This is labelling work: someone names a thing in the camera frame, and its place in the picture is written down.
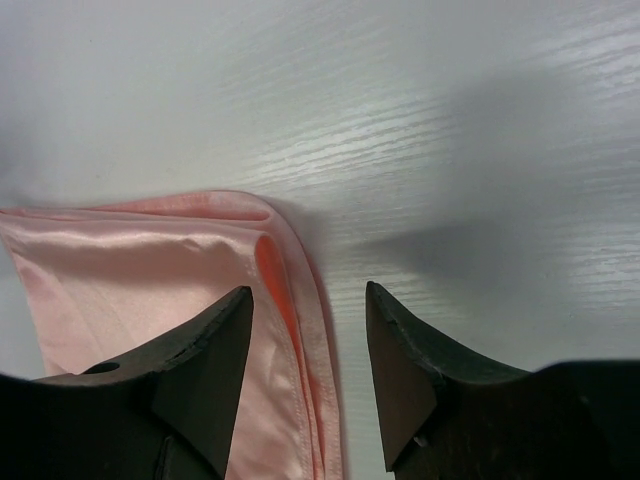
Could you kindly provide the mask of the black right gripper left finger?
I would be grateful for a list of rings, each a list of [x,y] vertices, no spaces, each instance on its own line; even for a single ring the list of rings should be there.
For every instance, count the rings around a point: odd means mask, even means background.
[[[253,297],[80,374],[1,379],[5,479],[221,479],[239,406]]]

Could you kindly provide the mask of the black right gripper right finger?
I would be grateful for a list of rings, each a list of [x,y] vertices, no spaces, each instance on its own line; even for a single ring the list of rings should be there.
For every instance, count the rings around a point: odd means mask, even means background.
[[[639,364],[579,360],[528,372],[366,287],[385,468],[398,479],[635,479]]]

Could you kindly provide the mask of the pink satin napkin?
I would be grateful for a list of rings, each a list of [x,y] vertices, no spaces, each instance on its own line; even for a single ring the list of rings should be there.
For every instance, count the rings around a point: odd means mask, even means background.
[[[326,295],[269,204],[210,191],[88,209],[10,208],[1,241],[50,374],[78,373],[250,287],[251,346],[227,477],[344,477]]]

